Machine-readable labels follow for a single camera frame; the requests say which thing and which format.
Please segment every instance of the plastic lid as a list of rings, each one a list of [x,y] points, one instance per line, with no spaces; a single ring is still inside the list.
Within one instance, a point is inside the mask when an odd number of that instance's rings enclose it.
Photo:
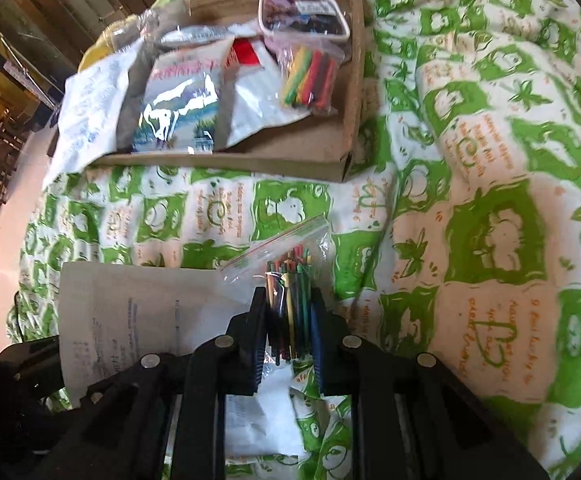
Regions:
[[[350,38],[351,36],[350,27],[348,26],[348,23],[346,22],[346,19],[344,18],[343,13],[335,0],[306,0],[306,1],[296,0],[295,5],[301,2],[303,4],[303,8],[300,8],[299,10],[300,13],[304,14],[333,14],[337,18],[339,25],[344,31],[343,34],[328,34],[328,33],[320,34],[317,32],[299,32],[292,29],[270,30],[270,28],[264,25],[265,1],[266,0],[259,0],[259,10],[257,12],[259,27],[262,30],[264,36],[269,36],[273,38],[275,36],[284,35],[286,38],[296,38],[296,39],[324,38],[326,40],[334,41],[336,43],[344,43],[345,41],[348,41],[348,38]],[[319,12],[324,8],[326,8],[327,12]]]

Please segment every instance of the snack bag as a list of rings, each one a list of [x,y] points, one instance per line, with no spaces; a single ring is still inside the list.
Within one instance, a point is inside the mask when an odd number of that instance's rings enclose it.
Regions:
[[[133,151],[212,153],[219,91],[234,38],[157,58],[148,78]]]

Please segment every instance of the bed sheet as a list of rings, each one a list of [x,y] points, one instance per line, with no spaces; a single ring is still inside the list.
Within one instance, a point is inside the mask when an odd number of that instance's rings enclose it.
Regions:
[[[440,357],[554,479],[581,460],[581,10],[575,0],[365,0],[359,145],[343,184],[165,166],[60,176],[21,253],[13,339],[57,333],[61,264],[215,269],[327,215],[351,329]],[[296,364],[307,454],[241,478],[345,478],[349,399]]]

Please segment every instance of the plastic container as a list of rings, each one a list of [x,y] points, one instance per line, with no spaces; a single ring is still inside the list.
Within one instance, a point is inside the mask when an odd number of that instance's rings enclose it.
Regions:
[[[288,39],[326,38],[344,43],[351,30],[335,0],[259,0],[264,36]]]

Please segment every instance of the plastic bag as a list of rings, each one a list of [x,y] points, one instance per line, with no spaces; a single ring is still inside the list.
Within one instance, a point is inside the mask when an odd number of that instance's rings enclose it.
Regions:
[[[128,72],[144,46],[137,40],[66,80],[59,112],[59,139],[43,188],[60,173],[81,173],[117,149],[117,131],[128,90]]]
[[[328,221],[316,216],[223,268],[222,282],[231,287],[233,297],[250,299],[256,286],[266,286],[267,332],[277,364],[311,353],[311,289],[330,288],[332,254]]]
[[[259,0],[258,20],[266,36],[346,41],[351,34],[335,0]]]
[[[193,46],[223,40],[228,36],[234,38],[254,38],[260,35],[257,20],[247,23],[235,23],[233,25],[190,25],[189,27],[177,27],[167,32],[160,42],[167,48],[181,46]]]
[[[148,78],[133,150],[212,153],[232,36],[162,54]]]
[[[282,84],[282,72],[261,40],[235,40],[219,99],[215,149],[307,117],[308,110],[280,105]]]
[[[289,43],[278,52],[277,62],[286,75],[280,102],[307,107],[314,114],[332,114],[331,98],[344,53],[328,41]]]
[[[133,14],[125,20],[111,23],[86,51],[77,71],[87,69],[113,52],[125,50],[139,38],[144,38],[147,43],[159,41],[165,33],[189,23],[188,0],[173,0],[163,7],[148,9],[139,16]]]

